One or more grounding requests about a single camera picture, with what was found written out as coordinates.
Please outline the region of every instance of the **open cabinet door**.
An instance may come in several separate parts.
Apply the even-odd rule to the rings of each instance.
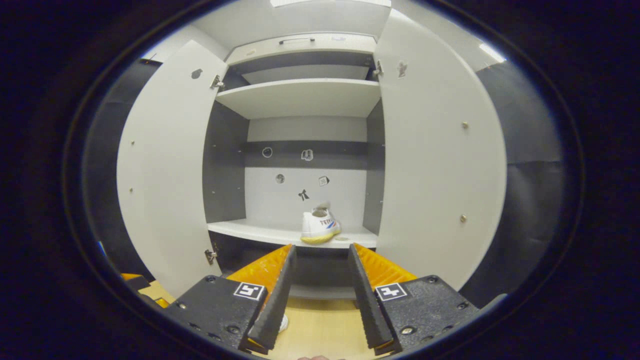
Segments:
[[[377,252],[459,290],[484,257],[506,187],[502,129],[472,69],[392,10],[374,53],[385,116]]]
[[[140,92],[118,149],[117,186],[127,232],[151,274],[174,297],[219,275],[202,197],[209,115],[227,64],[195,41],[162,64]]]

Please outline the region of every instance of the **white shelf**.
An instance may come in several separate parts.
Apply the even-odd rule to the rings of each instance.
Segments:
[[[248,219],[213,222],[207,224],[210,231],[255,241],[274,244],[294,244],[299,247],[322,247],[326,249],[346,249],[351,243],[358,243],[364,247],[375,247],[377,236],[364,227],[350,227],[333,239],[319,245],[310,245],[300,240],[301,225],[279,225],[269,227],[256,224]]]
[[[246,119],[291,116],[366,118],[380,100],[375,81],[293,79],[243,86],[216,100]]]
[[[256,60],[267,56],[307,51],[348,51],[351,53],[372,54],[376,49],[376,40],[370,35],[313,33],[287,35],[285,37],[270,38],[236,47],[226,63],[237,65],[249,60]]]

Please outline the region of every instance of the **sneaker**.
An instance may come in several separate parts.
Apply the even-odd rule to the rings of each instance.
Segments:
[[[342,229],[329,212],[329,204],[322,204],[310,213],[302,214],[302,236],[300,240],[309,244],[324,243],[334,235],[340,234]]]
[[[284,314],[284,316],[282,317],[282,321],[280,322],[280,330],[278,330],[278,333],[280,334],[281,332],[287,330],[288,327],[289,318],[287,317],[287,314]]]

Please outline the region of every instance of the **screw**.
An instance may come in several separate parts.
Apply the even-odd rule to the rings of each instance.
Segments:
[[[238,329],[237,326],[233,326],[233,325],[227,326],[227,331],[232,333],[232,334],[239,334],[240,333],[240,329]]]
[[[415,331],[415,329],[413,327],[406,326],[406,327],[404,327],[404,329],[402,329],[400,331],[400,333],[402,335],[410,335],[410,334],[413,334],[414,331]]]

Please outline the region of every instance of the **shoe sole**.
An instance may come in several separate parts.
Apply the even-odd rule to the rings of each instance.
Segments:
[[[333,238],[334,236],[340,234],[341,232],[342,232],[342,230],[338,230],[338,231],[334,231],[332,233],[328,233],[326,235],[315,236],[315,237],[312,237],[312,238],[302,237],[302,238],[300,238],[300,240],[302,240],[303,242],[305,242],[307,244],[326,243],[327,241],[331,240],[331,238]]]

